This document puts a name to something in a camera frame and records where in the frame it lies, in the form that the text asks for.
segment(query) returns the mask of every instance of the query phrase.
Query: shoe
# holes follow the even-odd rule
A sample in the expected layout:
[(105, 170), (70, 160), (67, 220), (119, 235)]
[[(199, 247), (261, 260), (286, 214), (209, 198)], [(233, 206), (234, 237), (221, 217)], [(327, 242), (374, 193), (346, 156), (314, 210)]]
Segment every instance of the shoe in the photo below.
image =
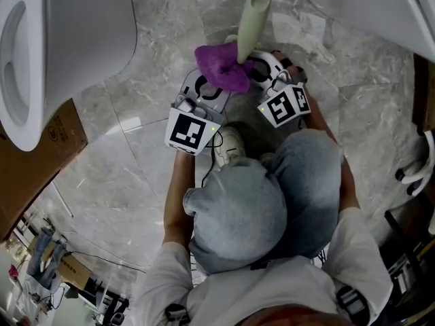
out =
[(214, 150), (219, 167), (223, 167), (237, 158), (246, 156), (243, 139), (233, 127), (223, 127), (220, 129), (215, 135), (213, 144), (216, 146)]

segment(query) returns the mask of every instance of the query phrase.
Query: brown cardboard box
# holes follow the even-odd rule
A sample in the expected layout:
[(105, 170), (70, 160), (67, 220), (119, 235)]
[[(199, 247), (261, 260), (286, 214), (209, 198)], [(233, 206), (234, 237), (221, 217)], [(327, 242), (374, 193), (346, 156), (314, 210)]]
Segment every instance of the brown cardboard box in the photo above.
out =
[(414, 55), (413, 123), (421, 132), (435, 129), (435, 63)]
[[(36, 236), (30, 243), (30, 254), (33, 252), (33, 250), (35, 250), (37, 240), (38, 237)], [(47, 246), (47, 249), (43, 252), (41, 258), (42, 262), (45, 262), (50, 258), (53, 250), (54, 242), (52, 241)], [(60, 276), (62, 277), (62, 281), (70, 283), (80, 290), (84, 290), (84, 287), (86, 286), (86, 283), (88, 282), (88, 279), (90, 277), (90, 270), (71, 255), (63, 257), (61, 259), (58, 271)]]
[(0, 125), (0, 242), (9, 237), (34, 199), (87, 143), (72, 100), (54, 114), (33, 151), (17, 148)]

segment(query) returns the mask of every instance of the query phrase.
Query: cable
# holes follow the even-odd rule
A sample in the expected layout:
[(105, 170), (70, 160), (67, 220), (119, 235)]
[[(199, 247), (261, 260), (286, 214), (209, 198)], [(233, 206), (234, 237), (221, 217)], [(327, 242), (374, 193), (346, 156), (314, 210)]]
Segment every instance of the cable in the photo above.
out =
[(65, 294), (65, 286), (62, 286), (62, 288), (63, 288), (62, 295), (61, 295), (61, 297), (60, 297), (60, 301), (59, 301), (59, 304), (57, 305), (57, 307), (54, 307), (54, 305), (53, 305), (53, 303), (52, 303), (52, 306), (53, 306), (53, 309), (54, 309), (54, 310), (57, 310), (57, 308), (59, 308), (59, 306), (60, 306), (60, 303), (62, 303), (63, 295)]
[(81, 255), (86, 255), (86, 256), (90, 256), (90, 257), (96, 257), (96, 258), (102, 259), (103, 261), (109, 262), (109, 263), (111, 263), (111, 264), (115, 264), (115, 265), (117, 265), (117, 266), (121, 266), (121, 267), (125, 267), (125, 268), (130, 268), (131, 270), (137, 270), (137, 271), (139, 271), (139, 272), (142, 272), (142, 273), (144, 273), (144, 274), (147, 274), (147, 272), (144, 272), (143, 270), (140, 270), (140, 269), (137, 269), (137, 268), (133, 268), (133, 267), (129, 267), (129, 266), (125, 266), (124, 264), (119, 264), (119, 263), (116, 263), (116, 262), (110, 261), (110, 260), (108, 260), (108, 259), (105, 259), (105, 258), (99, 257), (99, 256), (97, 256), (97, 255), (91, 255), (91, 254), (89, 254), (89, 253), (81, 253), (80, 251), (71, 251), (71, 252), (69, 252), (68, 254), (66, 254), (65, 256), (70, 256), (70, 255), (72, 255), (73, 253), (79, 253), (79, 254), (81, 254)]
[(213, 135), (213, 138), (212, 138), (212, 141), (211, 141), (211, 146), (206, 146), (206, 147), (211, 148), (211, 166), (210, 166), (209, 171), (207, 171), (207, 173), (206, 173), (206, 174), (204, 175), (204, 177), (203, 177), (203, 180), (201, 181), (201, 187), (202, 187), (202, 188), (204, 188), (204, 182), (205, 182), (205, 179), (209, 176), (209, 174), (210, 174), (211, 171), (213, 170), (213, 167), (215, 166), (215, 162), (216, 162), (215, 147), (220, 147), (220, 146), (222, 146), (222, 144), (224, 143), (224, 138), (223, 138), (222, 134), (220, 134), (220, 131), (219, 131), (219, 130), (218, 130), (217, 132), (219, 133), (220, 138), (221, 138), (221, 143), (220, 143), (220, 145), (215, 146), (215, 136), (216, 136), (216, 135)]
[(62, 231), (62, 230), (59, 230), (59, 229), (57, 229), (57, 230), (58, 230), (59, 232), (65, 233), (65, 234), (77, 234), (78, 236), (82, 237), (84, 240), (86, 240), (86, 241), (89, 242), (90, 244), (96, 246), (97, 248), (99, 248), (99, 249), (101, 249), (101, 250), (104, 250), (105, 252), (109, 253), (110, 255), (116, 257), (117, 259), (119, 259), (119, 260), (121, 260), (121, 261), (124, 261), (125, 263), (130, 264), (130, 265), (132, 265), (132, 266), (141, 267), (141, 268), (143, 267), (143, 266), (140, 266), (139, 264), (132, 264), (131, 262), (126, 261), (126, 260), (123, 259), (122, 257), (118, 257), (117, 255), (114, 255), (113, 253), (111, 253), (111, 252), (108, 251), (107, 249), (104, 249), (103, 247), (100, 247), (99, 245), (95, 244), (94, 242), (91, 242), (89, 239), (87, 239), (87, 237), (82, 236), (80, 233), (77, 233), (77, 232), (74, 232), (74, 231), (67, 232), (67, 231)]
[(214, 145), (214, 142), (215, 142), (215, 135), (213, 135), (213, 141), (211, 142), (211, 146), (206, 146), (207, 148), (209, 148), (209, 149), (214, 149), (215, 147), (221, 147), (223, 144), (224, 144), (224, 138), (222, 137), (222, 134), (220, 134), (220, 131), (218, 130), (217, 131), (218, 133), (219, 133), (219, 135), (220, 135), (220, 140), (221, 140), (221, 143), (220, 143), (220, 145), (217, 145), (217, 146), (215, 146)]
[(16, 268), (18, 271), (20, 270), (20, 267), (23, 265), (24, 262), (30, 262), (28, 259), (25, 259), (23, 262), (18, 264), (18, 267)]

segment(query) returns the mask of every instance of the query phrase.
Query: toilet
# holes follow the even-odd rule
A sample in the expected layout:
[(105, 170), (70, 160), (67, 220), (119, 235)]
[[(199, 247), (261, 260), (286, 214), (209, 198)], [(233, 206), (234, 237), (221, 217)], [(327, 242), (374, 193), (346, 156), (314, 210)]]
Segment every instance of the toilet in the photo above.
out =
[(0, 0), (0, 121), (34, 149), (56, 110), (119, 73), (136, 46), (132, 0)]
[(310, 0), (325, 15), (435, 62), (435, 0)]

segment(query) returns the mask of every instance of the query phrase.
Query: purple cloth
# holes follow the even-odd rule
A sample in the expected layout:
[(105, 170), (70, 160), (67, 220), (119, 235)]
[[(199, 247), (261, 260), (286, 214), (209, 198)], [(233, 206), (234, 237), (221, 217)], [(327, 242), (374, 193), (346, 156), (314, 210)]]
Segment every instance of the purple cloth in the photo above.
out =
[(201, 46), (195, 50), (199, 71), (216, 88), (229, 92), (249, 91), (249, 74), (254, 62), (237, 63), (237, 43), (220, 46)]

